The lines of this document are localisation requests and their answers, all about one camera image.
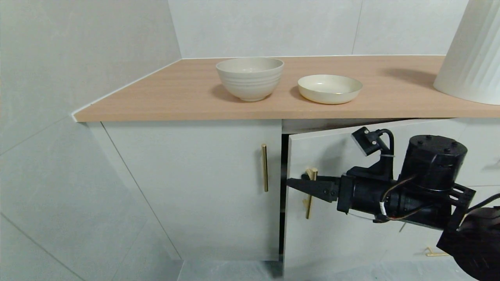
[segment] robotic arm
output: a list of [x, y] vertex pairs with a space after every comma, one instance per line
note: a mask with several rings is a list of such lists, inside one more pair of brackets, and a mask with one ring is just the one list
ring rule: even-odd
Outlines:
[[[380, 138], [389, 136], [389, 147]], [[286, 185], [327, 202], [337, 210], [374, 215], [374, 223], [404, 221], [442, 230], [437, 247], [479, 281], [500, 280], [500, 206], [483, 207], [494, 195], [470, 207], [475, 190], [455, 183], [467, 148], [438, 135], [410, 138], [398, 180], [393, 179], [394, 136], [388, 129], [363, 127], [352, 135], [366, 156], [380, 151], [380, 160], [352, 167], [344, 175], [289, 178]]]

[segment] floor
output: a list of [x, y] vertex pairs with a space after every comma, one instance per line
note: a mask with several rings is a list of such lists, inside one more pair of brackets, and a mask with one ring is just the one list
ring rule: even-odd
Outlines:
[[[178, 281], [284, 281], [275, 261], [185, 261]], [[387, 262], [304, 281], [475, 281], [452, 260]]]

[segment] ceramic bowl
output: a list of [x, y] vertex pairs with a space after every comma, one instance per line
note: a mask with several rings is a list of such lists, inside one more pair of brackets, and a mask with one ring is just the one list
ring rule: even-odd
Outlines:
[[358, 96], [361, 88], [363, 84], [358, 80], [339, 75], [318, 74], [298, 80], [300, 94], [321, 104], [338, 105], [350, 102]]
[[215, 68], [229, 93], [243, 101], [256, 102], [276, 89], [284, 65], [276, 58], [242, 57], [221, 61]]

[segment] wire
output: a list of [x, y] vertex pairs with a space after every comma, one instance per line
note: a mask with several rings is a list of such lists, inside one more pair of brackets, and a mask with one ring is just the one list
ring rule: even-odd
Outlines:
[[474, 207], [470, 207], [470, 208], [467, 210], [467, 213], [470, 213], [471, 211], [473, 211], [473, 210], [475, 210], [475, 209], [479, 209], [479, 208], [481, 208], [481, 207], [483, 207], [483, 206], [485, 206], [485, 205], [487, 205], [487, 204], [489, 204], [489, 203], [491, 203], [491, 202], [493, 202], [493, 201], [495, 201], [495, 200], [497, 200], [497, 199], [500, 199], [500, 193], [495, 194], [495, 195], [493, 195], [493, 196], [489, 197], [488, 199], [486, 199], [486, 200], [484, 200], [483, 202], [481, 202], [481, 203], [479, 203], [479, 204], [475, 205]]
[[360, 219], [364, 219], [364, 220], [369, 220], [369, 221], [373, 221], [373, 219], [371, 218], [367, 218], [367, 217], [364, 217], [364, 216], [360, 216], [360, 215], [357, 215], [357, 214], [353, 214], [353, 213], [348, 213], [349, 215], [351, 216], [355, 216], [355, 217], [358, 217]]
[[410, 176], [409, 178], [403, 179], [402, 181], [396, 183], [395, 185], [387, 188], [387, 190], [384, 193], [382, 193], [382, 196], [380, 197], [380, 201], [379, 201], [380, 212], [382, 213], [382, 215], [384, 215], [384, 216], [387, 217], [386, 206], [384, 204], [385, 204], [386, 197], [389, 194], [389, 192], [391, 192], [392, 190], [394, 190], [395, 188], [397, 188], [397, 187], [399, 187], [401, 185], [404, 185], [406, 182], [413, 180], [416, 176], [417, 175], [414, 174], [414, 175]]
[[391, 132], [388, 129], [380, 129], [375, 131], [376, 133], [382, 135], [383, 133], [386, 133], [389, 136], [389, 154], [394, 155], [394, 135], [393, 132]]
[[415, 209], [413, 209], [413, 210], [409, 211], [407, 214], [404, 214], [404, 215], [402, 215], [402, 216], [398, 216], [398, 217], [389, 217], [389, 216], [388, 216], [387, 218], [388, 218], [389, 220], [391, 220], [391, 221], [399, 221], [399, 220], [403, 220], [403, 219], [408, 218], [409, 216], [413, 216], [413, 215], [415, 215], [416, 213], [418, 213], [418, 212], [422, 211], [422, 210], [423, 210], [423, 209], [425, 209], [425, 208], [429, 208], [429, 207], [432, 207], [432, 206], [433, 206], [433, 204], [426, 204], [426, 205], [422, 205], [422, 206], [420, 206], [420, 207], [418, 207], [418, 208], [415, 208]]

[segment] cream plate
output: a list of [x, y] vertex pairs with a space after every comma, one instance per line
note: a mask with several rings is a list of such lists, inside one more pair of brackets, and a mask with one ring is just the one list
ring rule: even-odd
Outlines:
[[354, 100], [363, 88], [356, 79], [329, 74], [317, 74], [298, 80], [300, 94], [313, 102], [329, 105], [344, 104]]

